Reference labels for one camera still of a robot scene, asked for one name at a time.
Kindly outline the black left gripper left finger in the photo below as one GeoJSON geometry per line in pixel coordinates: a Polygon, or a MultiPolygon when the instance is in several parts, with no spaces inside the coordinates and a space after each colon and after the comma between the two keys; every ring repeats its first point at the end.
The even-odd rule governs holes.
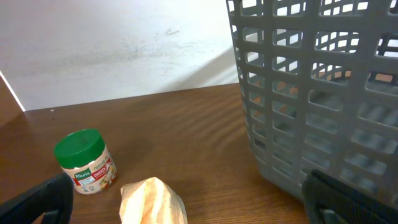
{"type": "Polygon", "coordinates": [[[59,174],[1,204],[1,223],[69,224],[73,211],[73,182],[59,174]]]}

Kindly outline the green lid Knorr jar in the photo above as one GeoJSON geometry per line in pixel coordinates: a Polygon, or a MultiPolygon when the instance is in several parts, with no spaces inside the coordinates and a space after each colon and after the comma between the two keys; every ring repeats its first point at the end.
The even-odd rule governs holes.
{"type": "Polygon", "coordinates": [[[103,191],[118,176],[111,154],[96,129],[82,129],[65,136],[56,144],[54,155],[80,194],[103,191]]]}

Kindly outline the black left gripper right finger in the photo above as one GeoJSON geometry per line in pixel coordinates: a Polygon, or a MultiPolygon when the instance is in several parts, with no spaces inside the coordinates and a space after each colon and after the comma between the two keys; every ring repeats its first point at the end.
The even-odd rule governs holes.
{"type": "Polygon", "coordinates": [[[397,210],[319,171],[302,185],[310,223],[397,223],[397,210]]]}

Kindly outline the beige powder plastic bag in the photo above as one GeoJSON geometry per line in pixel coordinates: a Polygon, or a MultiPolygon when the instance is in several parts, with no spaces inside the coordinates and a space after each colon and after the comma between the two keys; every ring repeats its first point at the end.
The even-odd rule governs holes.
{"type": "Polygon", "coordinates": [[[122,224],[187,224],[181,197],[156,177],[123,185],[119,216],[122,224]]]}

